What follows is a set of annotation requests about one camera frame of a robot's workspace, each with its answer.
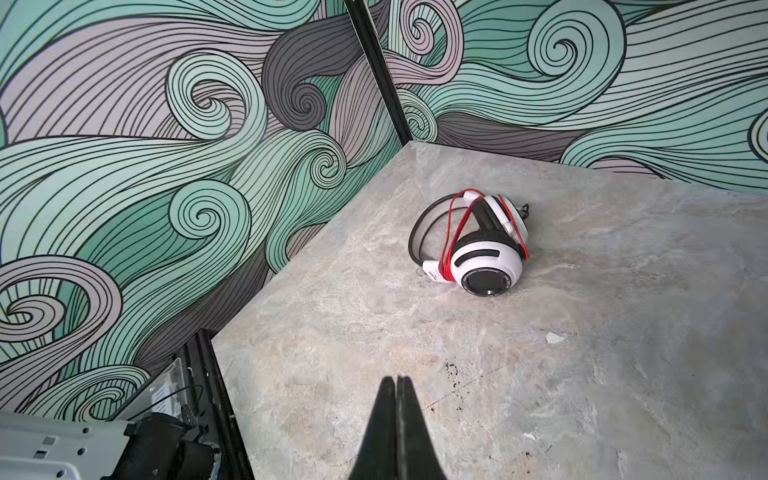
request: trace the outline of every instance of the white headphones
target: white headphones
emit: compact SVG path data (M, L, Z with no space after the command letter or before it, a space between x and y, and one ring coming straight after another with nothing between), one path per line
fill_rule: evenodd
M466 208L467 211L449 248L450 212L454 208ZM470 212L480 230L459 238ZM449 214L448 236L441 260L422 260L424 237L445 214ZM528 218L527 204L517 210L503 195L484 195L471 188L462 190L437 200L424 210L413 226L408 250L413 261L436 282L456 282L477 296L501 295L517 283L523 271L522 261L528 259L525 218Z

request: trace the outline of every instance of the marbled gray surface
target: marbled gray surface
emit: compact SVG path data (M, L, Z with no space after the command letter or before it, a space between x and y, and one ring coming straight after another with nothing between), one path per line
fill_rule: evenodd
M406 252L464 187L531 205L513 293ZM765 197L412 142L214 348L257 478L345 478L399 373L450 479L766 478L767 243Z

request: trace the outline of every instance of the white paint chip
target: white paint chip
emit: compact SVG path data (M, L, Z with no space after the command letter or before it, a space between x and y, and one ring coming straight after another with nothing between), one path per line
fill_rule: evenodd
M562 342L563 340L565 340L565 337L559 336L557 333L550 332L550 333L547 333L546 339L547 339L547 343L549 343L550 345L556 345Z

